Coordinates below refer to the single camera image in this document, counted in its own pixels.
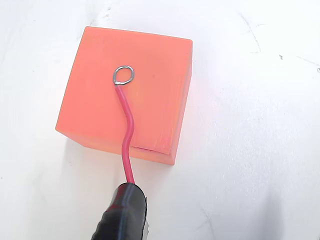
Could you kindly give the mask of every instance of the orange cube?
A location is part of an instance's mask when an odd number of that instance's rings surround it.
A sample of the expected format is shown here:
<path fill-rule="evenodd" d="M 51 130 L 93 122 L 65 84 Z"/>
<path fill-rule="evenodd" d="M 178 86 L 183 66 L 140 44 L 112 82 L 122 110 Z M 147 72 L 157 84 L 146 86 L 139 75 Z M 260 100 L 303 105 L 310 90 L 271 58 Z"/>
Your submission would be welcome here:
<path fill-rule="evenodd" d="M 175 164 L 192 47 L 184 38 L 86 27 L 55 129 L 85 147 L 120 154 L 127 122 L 113 74 L 129 65 L 135 77 L 122 86 L 135 125 L 129 155 Z M 130 71 L 123 69 L 117 79 L 128 76 Z"/>

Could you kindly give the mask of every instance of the black handle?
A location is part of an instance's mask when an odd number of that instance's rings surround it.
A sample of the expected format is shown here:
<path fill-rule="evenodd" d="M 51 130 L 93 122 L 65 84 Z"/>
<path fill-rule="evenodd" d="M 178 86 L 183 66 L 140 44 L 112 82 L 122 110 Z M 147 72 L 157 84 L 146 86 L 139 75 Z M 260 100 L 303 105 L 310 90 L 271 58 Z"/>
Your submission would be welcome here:
<path fill-rule="evenodd" d="M 133 183 L 123 183 L 114 192 L 91 240 L 146 239 L 147 199 Z"/>

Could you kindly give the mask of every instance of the translucent orange block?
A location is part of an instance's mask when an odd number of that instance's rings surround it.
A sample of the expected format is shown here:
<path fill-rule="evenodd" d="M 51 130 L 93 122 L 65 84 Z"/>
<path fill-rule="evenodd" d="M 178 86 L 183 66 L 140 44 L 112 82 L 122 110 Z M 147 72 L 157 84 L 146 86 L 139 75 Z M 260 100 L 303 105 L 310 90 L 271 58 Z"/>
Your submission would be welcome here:
<path fill-rule="evenodd" d="M 126 117 L 113 83 L 114 71 L 134 69 L 122 86 L 134 118 L 131 157 L 173 165 L 192 72 L 189 39 L 86 27 L 55 129 L 79 144 L 121 153 Z M 127 80 L 130 71 L 118 72 Z"/>

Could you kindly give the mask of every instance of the red wire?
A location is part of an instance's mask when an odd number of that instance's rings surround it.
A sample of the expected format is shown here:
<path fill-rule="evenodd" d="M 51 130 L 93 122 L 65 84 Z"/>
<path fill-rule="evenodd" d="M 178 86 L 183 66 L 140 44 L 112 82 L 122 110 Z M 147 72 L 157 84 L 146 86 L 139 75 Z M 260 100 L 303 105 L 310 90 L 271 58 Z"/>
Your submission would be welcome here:
<path fill-rule="evenodd" d="M 129 104 L 127 102 L 124 92 L 122 91 L 121 86 L 116 85 L 115 91 L 122 105 L 122 108 L 126 117 L 126 124 L 127 124 L 126 133 L 122 142 L 122 149 L 121 149 L 124 173 L 125 173 L 126 181 L 128 183 L 134 184 L 135 183 L 134 174 L 131 169 L 131 163 L 129 158 L 129 145 L 135 130 L 134 117 L 132 116 Z"/>

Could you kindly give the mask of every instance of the white table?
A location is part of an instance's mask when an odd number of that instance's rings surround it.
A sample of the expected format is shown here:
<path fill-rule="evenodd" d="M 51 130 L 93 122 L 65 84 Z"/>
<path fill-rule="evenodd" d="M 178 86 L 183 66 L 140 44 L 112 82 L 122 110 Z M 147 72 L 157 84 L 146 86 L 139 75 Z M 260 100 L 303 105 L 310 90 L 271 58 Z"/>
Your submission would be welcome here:
<path fill-rule="evenodd" d="M 0 0 L 0 239 L 90 240 L 119 155 L 55 131 L 85 26 L 193 40 L 175 166 L 132 159 L 149 240 L 318 240 L 319 0 Z"/>

